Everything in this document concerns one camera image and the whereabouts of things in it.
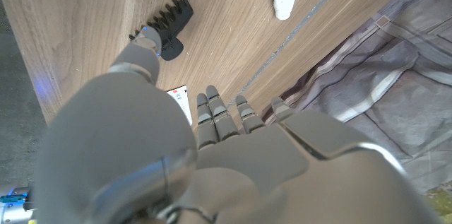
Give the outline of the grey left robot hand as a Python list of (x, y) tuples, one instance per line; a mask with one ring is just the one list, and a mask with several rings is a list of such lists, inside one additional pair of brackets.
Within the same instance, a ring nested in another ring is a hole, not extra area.
[(40, 147), (38, 223), (438, 223), (400, 163), (320, 112), (244, 97), (239, 131), (213, 86), (198, 131), (156, 86), (159, 32), (131, 38), (58, 112)]

